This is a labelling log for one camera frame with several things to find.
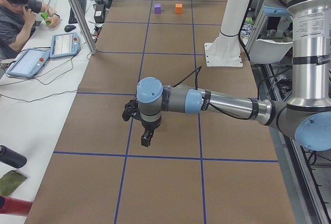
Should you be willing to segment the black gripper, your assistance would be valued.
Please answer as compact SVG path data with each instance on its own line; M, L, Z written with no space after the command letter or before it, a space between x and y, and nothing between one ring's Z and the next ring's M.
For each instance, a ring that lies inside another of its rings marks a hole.
M151 145L151 140L153 137L153 132L161 124L161 113L158 112L155 115L146 115L140 108L137 100L129 100L124 106L124 111L122 113L122 119L124 121L129 121L130 118L138 120L141 122L142 126L145 128L145 132L141 136L141 145L144 147L149 147Z

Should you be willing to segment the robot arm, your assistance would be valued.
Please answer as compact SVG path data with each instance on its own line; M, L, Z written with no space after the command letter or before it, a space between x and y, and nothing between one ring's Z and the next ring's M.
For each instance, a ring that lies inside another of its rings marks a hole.
M182 84L163 85L147 77L137 84L136 99L125 105L122 114L125 121L142 123L143 146L150 145L163 111L207 110L271 126L313 151L330 149L330 0L265 0L264 12L293 18L291 98L279 102L236 97Z

